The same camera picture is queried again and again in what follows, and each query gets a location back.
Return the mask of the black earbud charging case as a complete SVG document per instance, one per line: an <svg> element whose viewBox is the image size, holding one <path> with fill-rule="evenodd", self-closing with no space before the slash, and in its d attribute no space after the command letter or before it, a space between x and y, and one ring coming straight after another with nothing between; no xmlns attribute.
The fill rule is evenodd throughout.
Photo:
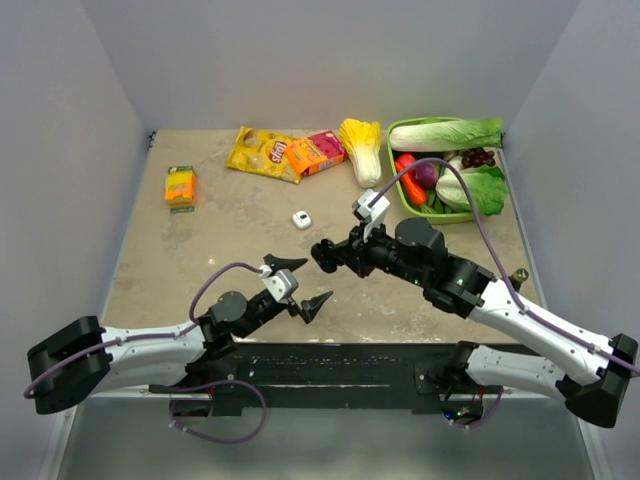
<svg viewBox="0 0 640 480"><path fill-rule="evenodd" d="M334 256L334 243L329 239L322 239L311 248L311 256L318 267L327 274L335 273L338 263Z"/></svg>

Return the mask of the white earbud charging case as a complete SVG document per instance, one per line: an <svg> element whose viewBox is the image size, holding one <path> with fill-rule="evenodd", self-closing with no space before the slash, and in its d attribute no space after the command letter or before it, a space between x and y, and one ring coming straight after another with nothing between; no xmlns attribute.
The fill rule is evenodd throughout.
<svg viewBox="0 0 640 480"><path fill-rule="evenodd" d="M312 219L305 211L297 211L292 215L292 222L298 230L306 230L312 226Z"/></svg>

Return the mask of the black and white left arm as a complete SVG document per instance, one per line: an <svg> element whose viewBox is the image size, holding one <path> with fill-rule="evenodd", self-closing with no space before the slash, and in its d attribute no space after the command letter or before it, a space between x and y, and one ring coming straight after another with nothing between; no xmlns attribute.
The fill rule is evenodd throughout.
<svg viewBox="0 0 640 480"><path fill-rule="evenodd" d="M246 297L239 291L221 294L202 315L161 328L121 329L103 326L97 317L80 317L31 347L27 362L31 377L23 396L38 414L74 407L95 393L142 385L185 392L200 390L207 368L200 359L216 360L283 312L311 323L330 293L308 300L294 297L299 283L294 271L304 259L267 255L259 267L241 263L257 275L261 291Z"/></svg>

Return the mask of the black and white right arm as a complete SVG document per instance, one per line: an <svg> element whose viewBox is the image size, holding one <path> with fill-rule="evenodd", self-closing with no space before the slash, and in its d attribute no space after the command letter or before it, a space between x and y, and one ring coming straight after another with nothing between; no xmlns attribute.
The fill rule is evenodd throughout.
<svg viewBox="0 0 640 480"><path fill-rule="evenodd" d="M347 239L312 248L321 269L345 266L361 278L381 270L421 288L435 308L498 330L530 349L513 354L461 342L444 367L444 383L459 393L501 386L563 401L581 420L615 426L638 351L632 338L609 338L552 314L473 261L448 252L443 234L423 218L354 227Z"/></svg>

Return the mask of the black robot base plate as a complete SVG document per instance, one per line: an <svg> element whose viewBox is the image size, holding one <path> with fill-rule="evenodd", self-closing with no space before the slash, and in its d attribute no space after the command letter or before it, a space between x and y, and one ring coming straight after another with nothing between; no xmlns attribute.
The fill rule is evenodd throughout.
<svg viewBox="0 0 640 480"><path fill-rule="evenodd" d="M471 396L477 386L444 377L452 344L239 343L228 355L204 355L187 365L175 384L215 390L213 411L238 415L243 408L392 409L437 414L444 397Z"/></svg>

